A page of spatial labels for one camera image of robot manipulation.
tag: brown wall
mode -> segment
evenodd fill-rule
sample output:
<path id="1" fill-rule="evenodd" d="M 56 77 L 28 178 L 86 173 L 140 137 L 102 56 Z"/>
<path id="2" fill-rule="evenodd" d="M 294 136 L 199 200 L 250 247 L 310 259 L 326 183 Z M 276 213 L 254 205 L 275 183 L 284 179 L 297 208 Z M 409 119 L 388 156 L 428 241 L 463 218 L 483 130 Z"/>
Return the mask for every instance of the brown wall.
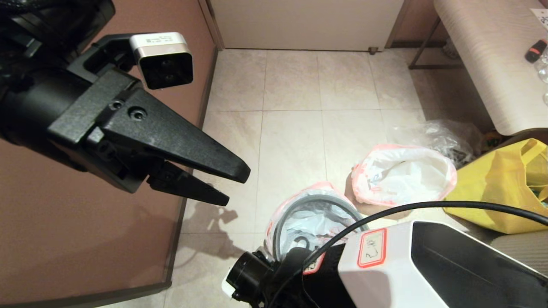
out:
<path id="1" fill-rule="evenodd" d="M 406 0 L 408 3 L 407 11 L 399 28 L 396 30 L 394 42 L 422 42 L 428 36 L 432 24 L 438 17 L 434 9 L 433 0 Z M 445 41 L 449 35 L 443 24 L 440 24 L 434 36 L 433 41 Z"/>
<path id="2" fill-rule="evenodd" d="M 154 91 L 198 123 L 214 44 L 197 0 L 115 0 L 101 35 L 181 32 L 195 59 L 190 85 Z M 0 304 L 161 282 L 180 198 L 146 184 L 133 195 L 0 140 Z"/>

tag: red label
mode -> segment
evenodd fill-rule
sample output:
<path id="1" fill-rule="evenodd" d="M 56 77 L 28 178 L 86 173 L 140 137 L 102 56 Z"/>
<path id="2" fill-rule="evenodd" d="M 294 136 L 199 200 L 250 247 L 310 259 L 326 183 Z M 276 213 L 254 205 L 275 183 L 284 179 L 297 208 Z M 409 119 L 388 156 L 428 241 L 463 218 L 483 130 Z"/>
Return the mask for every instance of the red label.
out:
<path id="1" fill-rule="evenodd" d="M 303 275 L 310 275 L 317 271 L 319 271 L 319 267 L 322 266 L 323 258 L 326 256 L 326 253 L 323 253 L 321 256 L 316 259 L 316 261 L 312 262 L 303 272 Z"/>
<path id="2" fill-rule="evenodd" d="M 366 232 L 359 244 L 358 266 L 368 267 L 381 265 L 386 259 L 386 228 Z"/>

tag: plastic bag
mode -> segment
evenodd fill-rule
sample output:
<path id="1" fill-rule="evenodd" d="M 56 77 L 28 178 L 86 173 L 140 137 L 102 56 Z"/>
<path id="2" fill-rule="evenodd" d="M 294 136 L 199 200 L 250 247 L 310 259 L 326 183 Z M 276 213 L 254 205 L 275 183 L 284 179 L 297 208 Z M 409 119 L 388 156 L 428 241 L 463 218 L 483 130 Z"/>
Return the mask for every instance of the plastic bag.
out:
<path id="1" fill-rule="evenodd" d="M 412 126 L 393 127 L 389 142 L 436 150 L 460 168 L 481 155 L 482 133 L 471 123 L 433 120 Z"/>
<path id="2" fill-rule="evenodd" d="M 281 261 L 294 247 L 315 250 L 361 219 L 352 202 L 329 182 L 318 182 L 283 202 L 266 229 L 265 248 Z M 364 226 L 355 232 L 367 230 Z"/>
<path id="3" fill-rule="evenodd" d="M 356 200 L 390 207 L 440 201 L 456 185 L 449 158 L 424 147 L 395 144 L 374 147 L 351 176 Z"/>

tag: door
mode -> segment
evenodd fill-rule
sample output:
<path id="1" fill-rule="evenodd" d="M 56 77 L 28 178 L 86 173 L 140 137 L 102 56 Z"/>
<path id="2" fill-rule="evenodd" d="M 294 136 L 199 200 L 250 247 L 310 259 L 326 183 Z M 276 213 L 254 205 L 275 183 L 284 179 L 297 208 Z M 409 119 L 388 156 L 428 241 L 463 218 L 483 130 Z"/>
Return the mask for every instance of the door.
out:
<path id="1" fill-rule="evenodd" d="M 226 48 L 382 50 L 403 0 L 210 0 Z"/>

